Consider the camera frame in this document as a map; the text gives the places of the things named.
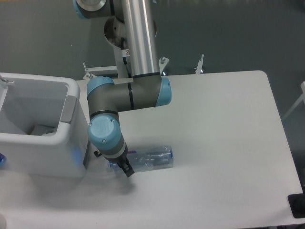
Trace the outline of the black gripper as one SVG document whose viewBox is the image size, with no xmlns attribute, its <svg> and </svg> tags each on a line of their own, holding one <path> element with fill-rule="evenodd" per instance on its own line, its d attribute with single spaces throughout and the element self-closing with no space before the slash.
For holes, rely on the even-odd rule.
<svg viewBox="0 0 305 229">
<path fill-rule="evenodd" d="M 102 156 L 102 153 L 99 150 L 96 150 L 93 153 L 96 157 Z M 120 156 L 114 157 L 114 158 L 110 158 L 108 155 L 104 155 L 103 157 L 107 160 L 108 167 L 110 167 L 110 168 L 116 168 L 116 167 L 121 168 L 122 171 L 124 172 L 124 174 L 127 177 L 130 177 L 131 175 L 134 174 L 134 169 L 131 166 L 131 164 L 130 164 L 126 155 L 127 155 L 127 153 L 124 152 Z"/>
</svg>

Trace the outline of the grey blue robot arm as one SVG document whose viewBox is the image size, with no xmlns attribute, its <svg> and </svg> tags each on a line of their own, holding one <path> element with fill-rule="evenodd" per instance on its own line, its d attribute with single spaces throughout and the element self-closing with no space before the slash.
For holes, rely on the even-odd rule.
<svg viewBox="0 0 305 229">
<path fill-rule="evenodd" d="M 95 155 L 116 163 L 126 176 L 134 173 L 127 159 L 128 147 L 122 135 L 119 113 L 168 105 L 172 99 L 170 81 L 162 77 L 156 52 L 156 28 L 150 0 L 75 0 L 81 18 L 113 16 L 125 26 L 120 47 L 130 52 L 130 83 L 116 84 L 98 76 L 87 84 L 90 122 L 88 137 L 97 148 Z"/>
</svg>

